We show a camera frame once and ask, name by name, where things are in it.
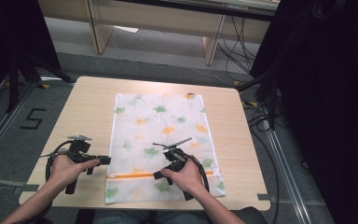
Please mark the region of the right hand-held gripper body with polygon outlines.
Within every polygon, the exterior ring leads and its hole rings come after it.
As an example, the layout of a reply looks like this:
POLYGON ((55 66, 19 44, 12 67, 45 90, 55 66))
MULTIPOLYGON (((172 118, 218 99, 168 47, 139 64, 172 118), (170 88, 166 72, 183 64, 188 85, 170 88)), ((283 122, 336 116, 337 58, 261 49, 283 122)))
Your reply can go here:
MULTIPOLYGON (((166 160, 170 162, 170 164, 164 167, 164 169, 169 169, 174 172, 179 172, 185 167, 188 156, 181 148, 178 148, 178 146, 182 145, 183 143, 191 139, 192 138, 190 137, 168 146, 163 144, 153 143, 154 146, 161 146, 163 150, 167 150, 163 152, 163 155, 165 156, 166 160)), ((183 191, 183 194, 185 196, 186 201, 193 199, 193 196, 191 194, 185 191, 183 191)))

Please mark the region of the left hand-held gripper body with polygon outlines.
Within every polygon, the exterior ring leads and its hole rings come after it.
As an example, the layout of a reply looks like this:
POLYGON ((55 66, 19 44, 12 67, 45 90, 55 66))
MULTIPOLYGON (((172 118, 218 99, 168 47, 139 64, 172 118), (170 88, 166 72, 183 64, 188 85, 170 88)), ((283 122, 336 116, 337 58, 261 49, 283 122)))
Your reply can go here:
MULTIPOLYGON (((74 163, 83 163, 86 161, 97 160, 97 156, 92 156, 88 154, 90 149, 90 143, 87 141, 91 141, 90 137, 84 135, 72 135, 68 136, 70 139, 69 149, 67 150, 66 155, 70 158, 74 163)), ((69 184, 66 189, 66 194, 74 194, 76 190, 77 179, 69 184)))

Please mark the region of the white floral zippered laundry bag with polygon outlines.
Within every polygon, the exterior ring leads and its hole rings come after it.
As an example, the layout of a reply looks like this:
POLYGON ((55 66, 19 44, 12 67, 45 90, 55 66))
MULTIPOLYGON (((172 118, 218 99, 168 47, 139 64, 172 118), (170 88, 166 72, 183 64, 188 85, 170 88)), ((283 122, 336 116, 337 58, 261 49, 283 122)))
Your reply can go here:
POLYGON ((116 96, 104 200, 107 203, 182 201, 184 193, 154 173, 171 162, 172 147, 204 168, 210 192, 226 194, 202 96, 195 93, 116 96))

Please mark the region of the person's right hand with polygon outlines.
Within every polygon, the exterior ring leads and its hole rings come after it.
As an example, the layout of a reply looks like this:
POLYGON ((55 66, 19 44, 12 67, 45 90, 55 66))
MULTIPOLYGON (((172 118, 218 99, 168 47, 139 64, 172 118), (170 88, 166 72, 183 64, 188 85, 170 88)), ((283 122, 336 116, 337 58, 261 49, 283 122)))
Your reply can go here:
POLYGON ((160 171, 164 176, 169 177, 179 189, 191 194, 194 198, 199 198, 200 195, 207 193, 198 166, 192 160, 188 160, 184 168, 179 172, 174 172, 167 168, 163 168, 160 171))

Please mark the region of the person's left hand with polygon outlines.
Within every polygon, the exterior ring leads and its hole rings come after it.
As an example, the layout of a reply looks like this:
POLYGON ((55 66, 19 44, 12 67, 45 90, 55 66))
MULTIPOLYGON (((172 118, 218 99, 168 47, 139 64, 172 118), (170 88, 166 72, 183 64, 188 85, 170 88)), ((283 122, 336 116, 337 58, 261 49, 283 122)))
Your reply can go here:
POLYGON ((99 162, 99 160, 90 160, 74 163, 66 155, 59 155, 52 164, 48 183, 58 190, 63 190, 72 184, 82 172, 94 168, 99 162))

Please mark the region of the black chair seat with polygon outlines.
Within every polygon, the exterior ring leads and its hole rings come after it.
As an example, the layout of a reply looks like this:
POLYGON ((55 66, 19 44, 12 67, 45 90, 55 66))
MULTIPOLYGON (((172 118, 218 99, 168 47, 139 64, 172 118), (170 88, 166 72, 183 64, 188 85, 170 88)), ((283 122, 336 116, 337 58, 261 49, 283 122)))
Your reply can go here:
POLYGON ((233 213, 246 224, 268 224, 261 212, 252 206, 233 210, 233 213))

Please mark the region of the black tripod stand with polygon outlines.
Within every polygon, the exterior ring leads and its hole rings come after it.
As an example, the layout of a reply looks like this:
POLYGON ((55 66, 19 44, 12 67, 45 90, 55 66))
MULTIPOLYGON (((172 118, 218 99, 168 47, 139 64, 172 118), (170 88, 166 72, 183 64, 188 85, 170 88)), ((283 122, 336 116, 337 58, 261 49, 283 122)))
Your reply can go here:
POLYGON ((11 112, 19 103, 19 75, 22 75, 28 83, 37 83, 41 80, 41 76, 36 71, 37 67, 44 68, 55 77, 67 83, 75 82, 71 77, 62 72, 60 67, 55 67, 32 53, 26 51, 14 52, 9 60, 9 100, 7 113, 11 112))

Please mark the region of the black metal stand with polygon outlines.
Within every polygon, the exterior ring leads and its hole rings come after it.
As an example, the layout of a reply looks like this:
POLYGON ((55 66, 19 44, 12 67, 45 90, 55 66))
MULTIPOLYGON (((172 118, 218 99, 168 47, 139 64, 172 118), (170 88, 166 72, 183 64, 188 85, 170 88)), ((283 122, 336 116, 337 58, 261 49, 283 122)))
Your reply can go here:
POLYGON ((267 120, 269 128, 275 130, 275 110, 277 104, 277 83, 273 72, 267 71, 263 75, 254 78, 253 80, 236 87, 238 92, 245 91, 254 85, 258 84, 259 88, 256 91, 255 98, 259 102, 264 102, 268 106, 267 120))

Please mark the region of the white paper sheet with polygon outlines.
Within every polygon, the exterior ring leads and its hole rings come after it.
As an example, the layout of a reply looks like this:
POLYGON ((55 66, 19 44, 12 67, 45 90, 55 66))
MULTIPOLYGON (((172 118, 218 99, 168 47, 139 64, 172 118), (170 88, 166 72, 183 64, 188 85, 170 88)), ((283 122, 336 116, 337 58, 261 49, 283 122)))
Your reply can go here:
POLYGON ((132 33, 132 34, 136 34, 139 31, 138 28, 132 28, 132 27, 124 27, 124 26, 114 26, 114 27, 119 29, 119 30, 129 32, 129 33, 132 33))

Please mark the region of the black curtain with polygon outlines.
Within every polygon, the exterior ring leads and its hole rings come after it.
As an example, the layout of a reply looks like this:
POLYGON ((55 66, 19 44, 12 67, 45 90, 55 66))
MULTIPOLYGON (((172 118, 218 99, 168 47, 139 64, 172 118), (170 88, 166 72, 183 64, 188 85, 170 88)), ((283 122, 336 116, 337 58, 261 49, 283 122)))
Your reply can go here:
POLYGON ((277 86, 285 114, 336 224, 358 224, 358 0, 281 0, 252 74, 277 86))
POLYGON ((0 0, 0 84, 14 52, 26 51, 60 67, 38 0, 0 0))

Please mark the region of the light wooden desk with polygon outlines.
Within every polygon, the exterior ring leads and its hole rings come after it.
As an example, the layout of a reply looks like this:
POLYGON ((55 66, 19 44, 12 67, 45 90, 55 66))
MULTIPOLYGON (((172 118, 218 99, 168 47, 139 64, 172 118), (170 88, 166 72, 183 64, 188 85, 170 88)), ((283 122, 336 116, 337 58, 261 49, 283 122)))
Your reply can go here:
POLYGON ((44 16, 89 25, 102 54, 116 26, 196 35, 211 65, 220 39, 259 44, 280 0, 37 0, 44 16))

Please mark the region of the metal floor rail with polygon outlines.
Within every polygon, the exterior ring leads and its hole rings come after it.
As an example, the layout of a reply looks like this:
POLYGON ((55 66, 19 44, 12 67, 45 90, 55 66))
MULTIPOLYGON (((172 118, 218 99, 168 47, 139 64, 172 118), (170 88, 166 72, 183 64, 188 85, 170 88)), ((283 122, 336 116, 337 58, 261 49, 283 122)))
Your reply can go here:
POLYGON ((12 108, 10 112, 6 112, 6 114, 0 120, 0 142, 2 141, 3 137, 6 135, 7 131, 9 130, 10 126, 20 114, 27 98, 31 95, 31 93, 36 88, 36 84, 26 84, 25 88, 21 92, 19 96, 18 103, 12 108))
POLYGON ((268 140, 270 141, 273 154, 277 160, 278 166, 282 173, 282 180, 286 186, 288 195, 296 212, 299 224, 312 224, 310 212, 303 200, 303 197, 297 187, 296 181, 290 170, 287 159, 284 156, 281 142, 278 135, 273 130, 268 130, 268 140))

